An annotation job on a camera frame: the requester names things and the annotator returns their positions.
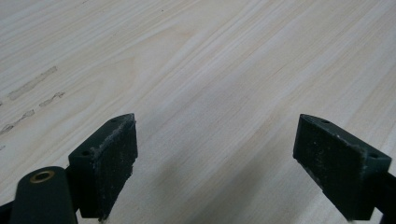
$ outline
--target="screw hole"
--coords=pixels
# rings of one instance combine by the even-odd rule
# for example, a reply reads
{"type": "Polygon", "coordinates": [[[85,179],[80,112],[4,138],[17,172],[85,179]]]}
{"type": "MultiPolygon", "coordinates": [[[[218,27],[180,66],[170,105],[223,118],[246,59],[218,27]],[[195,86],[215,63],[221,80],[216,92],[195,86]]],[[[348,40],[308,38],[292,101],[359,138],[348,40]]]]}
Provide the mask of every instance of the screw hole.
{"type": "Polygon", "coordinates": [[[83,156],[89,156],[91,153],[89,151],[83,151],[81,154],[83,156]]]}
{"type": "Polygon", "coordinates": [[[51,179],[55,175],[55,172],[49,170],[49,171],[43,171],[38,174],[35,174],[30,178],[30,182],[34,184],[38,184],[44,181],[47,181],[51,179]]]}
{"type": "Polygon", "coordinates": [[[378,158],[378,155],[376,155],[374,153],[370,153],[369,157],[376,159],[376,158],[378,158]]]}

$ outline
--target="wooden surface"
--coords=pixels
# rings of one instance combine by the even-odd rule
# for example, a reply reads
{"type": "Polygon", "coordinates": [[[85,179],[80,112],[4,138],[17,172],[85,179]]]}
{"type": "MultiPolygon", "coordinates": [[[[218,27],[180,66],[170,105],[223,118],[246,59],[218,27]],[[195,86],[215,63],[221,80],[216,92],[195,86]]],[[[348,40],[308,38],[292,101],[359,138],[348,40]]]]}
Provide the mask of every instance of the wooden surface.
{"type": "Polygon", "coordinates": [[[297,122],[396,158],[395,24],[394,0],[1,1],[0,204],[134,112],[108,223],[347,223],[292,158],[297,122]]]}

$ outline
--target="gray marking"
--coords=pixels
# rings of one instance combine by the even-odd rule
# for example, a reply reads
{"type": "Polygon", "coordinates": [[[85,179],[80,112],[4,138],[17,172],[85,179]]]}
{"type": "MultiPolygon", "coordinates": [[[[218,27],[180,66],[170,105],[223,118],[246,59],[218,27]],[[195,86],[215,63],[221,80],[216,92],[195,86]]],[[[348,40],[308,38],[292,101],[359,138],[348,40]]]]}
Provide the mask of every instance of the gray marking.
{"type": "Polygon", "coordinates": [[[17,126],[23,119],[32,117],[34,114],[35,114],[35,111],[33,109],[29,110],[29,111],[26,111],[26,113],[24,113],[20,119],[18,119],[17,121],[15,121],[13,123],[7,124],[2,129],[2,131],[0,131],[0,135],[2,135],[3,133],[7,133],[7,132],[11,131],[11,129],[13,129],[15,126],[17,126]]]}
{"type": "Polygon", "coordinates": [[[55,73],[58,71],[58,68],[56,66],[51,67],[49,70],[47,70],[45,73],[40,74],[40,76],[36,77],[35,79],[27,82],[24,84],[22,87],[19,89],[12,91],[8,94],[8,98],[10,100],[16,100],[18,97],[22,96],[24,93],[31,91],[38,83],[44,81],[46,77],[49,75],[55,73]]]}
{"type": "Polygon", "coordinates": [[[64,96],[64,92],[56,92],[55,95],[53,95],[50,99],[44,101],[43,103],[39,104],[39,106],[43,107],[49,105],[56,97],[62,98],[63,96],[64,96]]]}

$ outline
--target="wood grain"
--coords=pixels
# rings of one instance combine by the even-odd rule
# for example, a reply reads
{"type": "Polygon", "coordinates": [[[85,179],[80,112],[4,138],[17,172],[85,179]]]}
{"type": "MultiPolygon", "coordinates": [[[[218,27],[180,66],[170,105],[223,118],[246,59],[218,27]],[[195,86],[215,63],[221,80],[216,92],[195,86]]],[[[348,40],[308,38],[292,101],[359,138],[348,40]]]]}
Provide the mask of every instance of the wood grain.
{"type": "Polygon", "coordinates": [[[1,1],[0,204],[134,112],[108,223],[347,223],[291,156],[297,122],[396,158],[395,23],[393,0],[1,1]]]}

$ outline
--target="black mount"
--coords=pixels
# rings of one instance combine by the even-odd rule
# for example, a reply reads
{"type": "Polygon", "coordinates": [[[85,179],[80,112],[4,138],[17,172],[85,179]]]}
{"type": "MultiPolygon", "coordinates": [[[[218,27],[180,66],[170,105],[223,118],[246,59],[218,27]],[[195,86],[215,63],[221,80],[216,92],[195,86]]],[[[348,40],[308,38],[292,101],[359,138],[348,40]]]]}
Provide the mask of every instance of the black mount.
{"type": "Polygon", "coordinates": [[[69,155],[70,165],[23,177],[15,201],[0,207],[0,223],[78,223],[106,219],[137,158],[134,114],[106,122],[69,155]]]}
{"type": "Polygon", "coordinates": [[[391,157],[327,121],[301,115],[293,157],[347,220],[369,220],[377,207],[381,223],[396,223],[396,178],[391,157]]]}

